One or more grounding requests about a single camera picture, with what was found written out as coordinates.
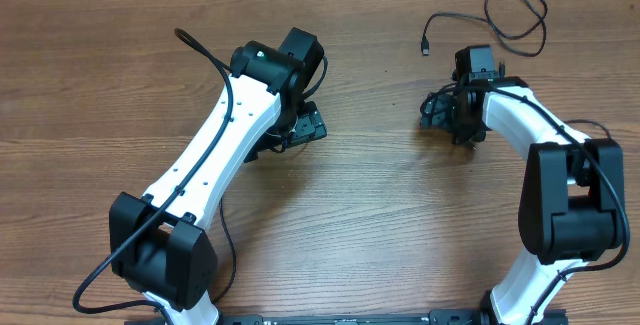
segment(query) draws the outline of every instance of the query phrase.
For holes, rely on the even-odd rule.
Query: table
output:
[[[552,307],[572,324],[640,321],[640,3],[547,0],[549,41],[536,58],[501,49],[479,24],[484,0],[0,0],[0,323],[121,324],[148,309],[87,317],[71,296],[109,251],[108,210],[139,195],[177,158],[222,81],[173,36],[181,27],[228,62],[249,40],[278,46],[316,34],[329,71],[314,95],[329,136],[241,168],[225,197],[238,273],[227,314],[416,313],[475,307],[521,249],[524,162],[496,133],[475,150],[418,127],[427,93],[455,51],[490,43],[562,119],[606,123],[625,151],[628,258],[579,274]],[[492,0],[506,31],[533,17]],[[534,49],[539,34],[520,41]],[[589,126],[578,128],[593,134]],[[216,215],[211,292],[231,259]],[[88,306],[139,298],[106,271]]]

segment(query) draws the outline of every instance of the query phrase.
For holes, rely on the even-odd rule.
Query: wooden table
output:
[[[238,251],[228,314],[415,313],[474,307],[521,249],[524,162],[496,133],[476,150],[418,129],[418,107],[447,83],[455,51],[491,43],[563,119],[606,123],[625,151],[635,227],[614,270],[580,274],[553,307],[572,324],[640,322],[640,3],[547,0],[539,57],[506,53],[478,24],[483,0],[0,0],[0,323],[121,324],[148,309],[93,317],[71,296],[109,251],[107,213],[141,192],[182,152],[219,96],[208,61],[173,36],[182,27],[224,61],[249,40],[278,46],[292,26],[318,35],[330,66],[314,95],[329,136],[261,154],[228,189]],[[491,4],[517,32],[532,16]],[[534,49],[539,34],[517,45]],[[592,127],[580,127],[595,136]],[[216,217],[220,258],[231,260]],[[138,299],[106,271],[89,306]]]

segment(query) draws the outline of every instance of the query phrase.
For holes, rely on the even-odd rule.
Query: white arm segment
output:
[[[504,87],[500,90],[508,91],[518,96],[526,96],[528,100],[542,107],[559,124],[564,125],[569,135],[584,142],[589,136],[571,129],[568,125],[555,117],[549,110],[536,100],[529,88],[519,86]],[[534,143],[555,142],[568,144],[549,123],[529,105],[516,99],[497,93],[487,93],[483,103],[482,120],[488,128],[497,131],[513,146],[526,161],[529,146]],[[531,308],[558,271],[577,266],[585,266],[587,262],[577,260],[560,260],[552,265],[542,265],[538,257],[532,255],[526,248],[522,248],[520,255],[507,277],[491,291],[491,305],[496,318],[501,324],[523,325]],[[564,285],[560,281],[547,300],[538,309],[533,323],[539,322],[544,316],[544,310],[553,297]]]
[[[280,94],[267,92],[267,85],[247,76],[229,78],[233,90],[233,121],[207,160],[167,209],[181,218],[189,212],[196,216],[195,225],[208,230],[220,198],[240,164],[269,127],[280,116]],[[178,160],[145,191],[153,195],[151,204],[160,207],[209,146],[227,111],[226,87],[215,108]]]

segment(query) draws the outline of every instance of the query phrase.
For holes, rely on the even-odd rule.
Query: cable connector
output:
[[[422,41],[420,42],[420,50],[422,50],[422,56],[429,56],[429,40],[426,35],[422,35]]]

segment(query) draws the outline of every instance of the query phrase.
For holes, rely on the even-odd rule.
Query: wire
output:
[[[572,145],[574,145],[580,150],[580,152],[584,155],[587,161],[589,161],[591,168],[598,175],[599,180],[604,184],[605,188],[611,195],[611,198],[613,199],[614,205],[616,207],[616,211],[618,212],[618,214],[620,214],[620,219],[622,221],[622,244],[620,245],[620,250],[618,251],[618,254],[613,259],[603,264],[579,266],[579,267],[559,271],[558,275],[556,275],[554,279],[551,281],[551,283],[549,283],[547,288],[544,290],[544,292],[540,295],[540,297],[538,298],[534,306],[531,308],[531,312],[529,313],[529,316],[527,317],[527,321],[525,322],[526,325],[531,325],[533,318],[536,316],[536,314],[538,313],[538,310],[540,309],[540,306],[542,306],[542,304],[546,301],[546,299],[549,297],[553,289],[555,289],[555,287],[558,285],[558,283],[561,280],[565,282],[567,281],[566,279],[567,275],[578,273],[578,272],[591,272],[591,271],[601,271],[601,270],[610,269],[616,266],[617,264],[619,264],[622,261],[622,259],[624,259],[627,252],[629,251],[629,243],[631,241],[631,230],[629,228],[629,220],[627,219],[627,214],[624,211],[622,202],[620,201],[620,198],[618,198],[618,194],[616,193],[615,189],[613,188],[613,185],[609,181],[609,178],[607,178],[607,176],[604,174],[604,171],[600,167],[600,164],[598,164],[598,162],[593,157],[593,155],[591,155],[591,153],[589,153],[585,149],[585,147],[580,142],[578,142],[578,140],[576,140],[571,135],[569,135],[569,133],[567,133],[567,131],[564,129],[564,126],[561,126],[557,122],[555,122],[555,120],[542,107],[531,102],[529,99],[527,99],[526,96],[518,96],[510,92],[503,91],[500,89],[495,89],[495,88],[488,89],[488,88],[482,88],[482,87],[468,86],[468,87],[459,88],[458,92],[460,91],[494,92],[496,94],[504,95],[512,99],[521,101],[527,104],[528,106],[530,106],[531,108],[533,108],[538,114],[540,114],[540,116],[542,116],[549,123],[549,125],[551,125],[558,132],[558,134],[562,135],[562,137],[567,139],[567,141],[569,141]]]
[[[540,15],[540,13],[533,7],[533,5],[531,4],[531,2],[529,0],[522,0],[522,2],[527,6],[527,8],[533,13],[533,15],[536,16],[536,18],[538,18],[538,21],[533,24],[533,26],[531,26],[531,28],[529,28],[529,30],[523,32],[522,34],[518,34],[518,35],[510,35],[505,33],[504,31],[500,30],[500,28],[498,28],[498,26],[493,22],[493,20],[491,19],[491,16],[489,15],[489,0],[484,0],[484,15],[485,17],[481,17],[481,16],[476,16],[476,15],[469,15],[469,14],[464,14],[464,13],[456,13],[456,12],[436,12],[433,15],[431,15],[431,17],[429,17],[429,20],[427,20],[427,23],[424,26],[424,31],[422,32],[422,43],[421,43],[421,49],[422,49],[422,53],[423,55],[428,55],[429,54],[429,42],[427,41],[427,28],[429,27],[429,24],[431,23],[431,21],[437,17],[453,17],[453,18],[464,18],[464,19],[470,19],[470,20],[477,20],[477,21],[482,21],[486,24],[489,25],[489,27],[491,27],[491,30],[493,30],[493,32],[496,34],[496,37],[498,38],[498,41],[500,42],[500,44],[502,45],[502,47],[504,47],[507,51],[516,54],[516,55],[520,55],[520,56],[526,56],[526,57],[535,57],[538,56],[538,54],[540,54],[542,52],[542,49],[544,48],[544,45],[547,41],[547,25],[544,22],[545,17],[547,16],[547,12],[548,12],[548,6],[547,6],[547,2],[544,0],[539,0],[540,3],[542,4],[542,7],[544,9],[542,15]],[[509,44],[507,44],[505,42],[505,39],[507,40],[520,40],[524,37],[527,37],[529,34],[531,34],[535,29],[538,28],[538,26],[542,27],[542,41],[540,43],[540,47],[538,48],[538,50],[536,52],[526,52],[526,51],[521,51],[518,49],[513,48],[512,46],[510,46]]]
[[[602,129],[602,131],[604,131],[604,133],[607,135],[607,138],[609,140],[611,140],[611,132],[609,131],[609,129],[607,129],[606,126],[602,125],[601,123],[594,121],[594,120],[587,120],[587,119],[573,119],[573,120],[567,120],[564,122],[565,124],[591,124],[595,127],[599,127],[600,129]]]
[[[222,209],[222,200],[220,198],[220,222],[222,223],[222,229],[224,229],[224,234],[227,236],[227,240],[229,241],[229,247],[231,248],[231,259],[233,262],[233,270],[231,271],[231,278],[229,279],[229,284],[227,287],[222,290],[222,292],[211,300],[212,304],[218,303],[218,301],[222,300],[222,298],[227,295],[229,289],[231,289],[231,285],[233,285],[233,279],[236,278],[236,249],[233,247],[233,241],[231,241],[231,235],[229,235],[229,230],[227,230],[227,223],[224,221],[224,211]]]
[[[205,49],[198,41],[196,41],[193,37],[191,37],[191,35],[189,35],[186,31],[182,29],[175,29],[175,34],[185,44],[189,45],[192,49],[196,50],[197,52],[201,53],[202,55],[206,56],[209,60],[211,60],[211,62],[216,67],[218,72],[220,72],[220,75],[222,75],[222,78],[225,83],[225,87],[227,89],[227,96],[228,96],[227,102],[229,104],[227,106],[227,112],[225,113],[224,120],[222,121],[222,125],[220,125],[220,129],[218,129],[218,132],[216,133],[215,137],[213,138],[213,140],[211,141],[207,149],[204,151],[204,153],[200,156],[200,159],[198,159],[195,165],[193,165],[191,170],[189,170],[189,173],[187,173],[187,175],[180,182],[180,184],[178,184],[173,189],[173,192],[171,193],[171,195],[169,195],[169,197],[158,208],[158,210],[156,210],[155,214],[153,214],[153,216],[151,216],[144,224],[142,224],[138,228],[138,230],[136,230],[136,232],[134,232],[131,236],[129,236],[129,238],[127,238],[127,240],[125,240],[114,252],[112,252],[109,256],[107,256],[107,258],[104,259],[102,263],[100,263],[100,265],[98,265],[98,267],[91,272],[91,274],[89,274],[89,276],[82,282],[82,284],[80,284],[78,289],[76,289],[76,292],[73,294],[72,304],[73,304],[73,308],[80,313],[98,314],[98,313],[104,313],[107,311],[126,309],[134,306],[152,306],[152,307],[155,307],[156,309],[162,308],[162,305],[160,303],[156,301],[150,301],[150,300],[136,300],[136,301],[123,302],[120,304],[91,308],[91,307],[84,307],[80,305],[80,297],[82,296],[84,291],[89,287],[89,285],[91,285],[91,283],[98,277],[98,275],[100,275],[104,271],[104,269],[106,269],[107,266],[109,266],[109,264],[111,264],[125,249],[131,246],[131,244],[133,244],[151,226],[157,225],[164,211],[180,195],[180,193],[182,192],[182,190],[184,190],[185,186],[189,183],[191,178],[193,178],[193,176],[200,169],[202,164],[207,160],[207,158],[209,157],[213,149],[216,147],[216,144],[218,143],[218,141],[220,141],[220,138],[222,137],[222,134],[224,133],[231,119],[231,114],[233,111],[233,91],[231,88],[231,81],[229,80],[229,76],[225,72],[225,69],[228,70],[229,67],[223,64],[222,62],[220,62],[220,60],[216,59],[213,55],[211,55],[211,53],[209,53],[207,49]]]
[[[309,98],[309,96],[313,95],[313,93],[315,93],[316,90],[318,90],[318,88],[320,87],[320,84],[322,84],[322,81],[324,80],[324,76],[327,75],[327,68],[329,67],[329,60],[327,59],[326,56],[323,56],[322,57],[322,61],[324,62],[324,69],[322,70],[322,76],[320,76],[320,79],[316,82],[315,85],[313,85],[311,87],[311,89],[309,89],[307,92],[302,94],[302,100],[307,100]]]

